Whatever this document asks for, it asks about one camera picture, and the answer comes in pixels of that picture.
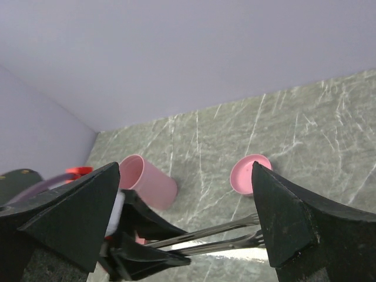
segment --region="purple handle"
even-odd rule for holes
[[[33,186],[27,188],[26,190],[22,191],[20,194],[15,196],[12,200],[7,202],[6,204],[12,204],[20,201],[27,200],[28,198],[34,197],[42,192],[45,192],[47,190],[51,190],[50,187],[53,185],[56,185],[60,182],[63,182],[65,180],[72,179],[76,174],[74,173],[64,173],[58,176],[55,176],[53,178],[50,178],[48,180],[44,180],[41,182],[38,182],[37,184],[34,184]]]

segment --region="red object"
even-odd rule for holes
[[[86,174],[89,174],[90,172],[93,171],[93,167],[91,166],[79,166],[79,167],[71,167],[70,169],[66,169],[66,173],[74,173],[74,176],[70,179],[67,180],[65,183],[72,182],[81,176],[84,176]]]

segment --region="gray marble countertop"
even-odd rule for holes
[[[267,156],[277,173],[300,186],[376,213],[375,113],[376,71],[370,70],[103,132],[88,165],[144,156],[176,179],[177,199],[159,214],[187,231],[256,212],[253,199],[229,183],[231,168],[252,153]],[[89,281],[105,279],[98,270]],[[266,251],[248,249],[196,256],[190,266],[145,281],[261,282],[277,276]]]

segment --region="fork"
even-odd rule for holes
[[[215,251],[255,248],[261,246],[262,244],[264,244],[263,233],[261,230],[258,230],[254,234],[241,236],[239,238],[177,249],[173,250],[172,252],[178,252],[179,254],[183,254],[185,256],[195,256],[198,254],[207,254]]]
[[[163,248],[163,247],[168,247],[168,246],[179,244],[179,243],[184,243],[184,242],[216,235],[222,232],[227,232],[230,230],[235,230],[235,229],[239,229],[242,227],[254,226],[258,224],[260,224],[259,216],[257,215],[257,213],[253,213],[243,219],[234,220],[234,221],[224,223],[221,225],[187,233],[187,234],[180,235],[171,239],[151,242],[149,244],[146,244],[145,246],[153,247],[153,248]]]

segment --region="lavender wall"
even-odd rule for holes
[[[374,68],[375,15],[375,0],[0,1],[0,64],[109,130]]]
[[[50,177],[86,162],[96,133],[0,66],[0,173]]]

